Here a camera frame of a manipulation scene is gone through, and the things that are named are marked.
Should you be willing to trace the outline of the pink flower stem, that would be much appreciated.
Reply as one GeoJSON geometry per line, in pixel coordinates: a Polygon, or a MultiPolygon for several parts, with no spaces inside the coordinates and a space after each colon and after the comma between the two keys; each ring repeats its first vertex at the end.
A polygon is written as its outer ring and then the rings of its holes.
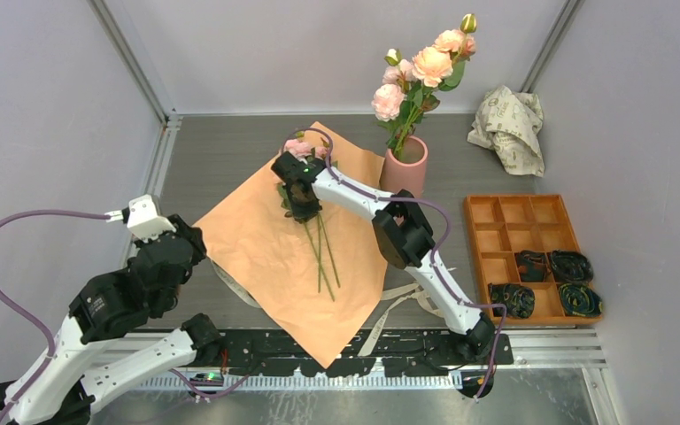
{"type": "Polygon", "coordinates": [[[387,147],[399,158],[413,127],[413,101],[409,93],[417,79],[412,63],[403,58],[399,49],[389,49],[384,56],[387,64],[382,76],[382,86],[371,102],[378,125],[390,133],[387,147]]]}
{"type": "Polygon", "coordinates": [[[402,124],[395,132],[391,148],[395,158],[402,158],[407,138],[413,135],[424,115],[440,105],[437,93],[452,91],[460,85],[465,66],[477,50],[476,30],[476,16],[469,13],[458,27],[442,32],[410,60],[407,74],[413,79],[402,84],[405,94],[400,105],[402,124]]]}

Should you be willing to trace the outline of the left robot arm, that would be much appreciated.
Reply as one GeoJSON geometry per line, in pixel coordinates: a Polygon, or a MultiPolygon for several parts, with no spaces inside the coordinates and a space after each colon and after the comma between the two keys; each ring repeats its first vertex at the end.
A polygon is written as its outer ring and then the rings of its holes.
{"type": "Polygon", "coordinates": [[[199,313],[152,346],[104,367],[97,357],[129,332],[173,310],[180,288],[206,256],[201,229],[178,215],[138,207],[101,215],[124,223],[136,255],[91,278],[68,307],[58,332],[35,326],[47,346],[18,380],[0,382],[0,423],[86,424],[127,390],[162,372],[210,366],[223,352],[218,329],[199,313]]]}

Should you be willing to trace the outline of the cream printed ribbon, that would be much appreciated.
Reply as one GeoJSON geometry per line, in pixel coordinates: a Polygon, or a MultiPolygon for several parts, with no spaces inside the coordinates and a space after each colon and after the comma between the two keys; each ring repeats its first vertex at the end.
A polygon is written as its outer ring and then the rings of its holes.
{"type": "MultiPolygon", "coordinates": [[[[217,265],[214,261],[212,262],[215,274],[217,274],[221,280],[242,300],[245,304],[262,309],[259,303],[251,296],[251,294],[238,283],[230,274],[228,274],[224,269],[217,265]]],[[[418,282],[413,282],[404,286],[400,286],[391,290],[384,290],[382,292],[382,301],[390,301],[392,303],[387,307],[382,316],[377,320],[375,325],[372,327],[369,336],[366,338],[364,344],[358,351],[359,357],[370,357],[374,348],[380,337],[382,336],[384,326],[390,312],[396,308],[398,305],[406,302],[407,300],[415,300],[419,307],[427,313],[435,315],[436,317],[443,318],[442,312],[433,306],[430,299],[430,294],[422,288],[418,282]]]]}

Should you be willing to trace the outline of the green orange flower bouquet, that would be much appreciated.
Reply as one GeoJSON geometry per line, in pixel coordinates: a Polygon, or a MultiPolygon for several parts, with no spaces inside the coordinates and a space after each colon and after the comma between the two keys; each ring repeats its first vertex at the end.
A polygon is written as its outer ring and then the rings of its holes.
{"type": "Polygon", "coordinates": [[[317,293],[316,261],[303,228],[284,217],[269,159],[196,225],[208,257],[323,367],[350,342],[381,300],[388,263],[370,221],[322,202],[342,288],[317,293]]]}

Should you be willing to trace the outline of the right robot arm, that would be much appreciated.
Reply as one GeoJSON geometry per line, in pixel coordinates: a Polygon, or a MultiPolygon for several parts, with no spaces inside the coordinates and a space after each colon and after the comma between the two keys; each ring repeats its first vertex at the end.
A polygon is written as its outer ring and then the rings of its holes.
{"type": "Polygon", "coordinates": [[[422,200],[406,190],[393,194],[374,189],[320,159],[298,159],[288,152],[271,170],[282,181],[295,220],[316,217],[326,201],[370,221],[380,253],[430,296],[455,335],[462,360],[475,364],[493,353],[498,331],[487,317],[487,307],[473,303],[447,270],[421,210],[422,200]]]}

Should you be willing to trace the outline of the pink flowers with green stems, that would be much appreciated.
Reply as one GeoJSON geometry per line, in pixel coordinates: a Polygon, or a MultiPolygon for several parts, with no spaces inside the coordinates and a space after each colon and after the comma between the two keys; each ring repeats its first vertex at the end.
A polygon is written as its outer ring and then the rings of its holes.
{"type": "MultiPolygon", "coordinates": [[[[321,145],[315,145],[305,139],[305,130],[296,130],[283,143],[280,153],[288,152],[304,165],[313,162],[324,162],[328,158],[329,141],[326,136],[321,145]]],[[[299,212],[297,206],[290,204],[288,186],[277,182],[275,188],[281,197],[281,208],[284,217],[293,219],[304,230],[316,261],[317,293],[327,291],[329,299],[336,301],[336,290],[342,288],[339,273],[336,269],[335,256],[328,239],[326,222],[321,214],[321,207],[316,212],[299,212]]]]}

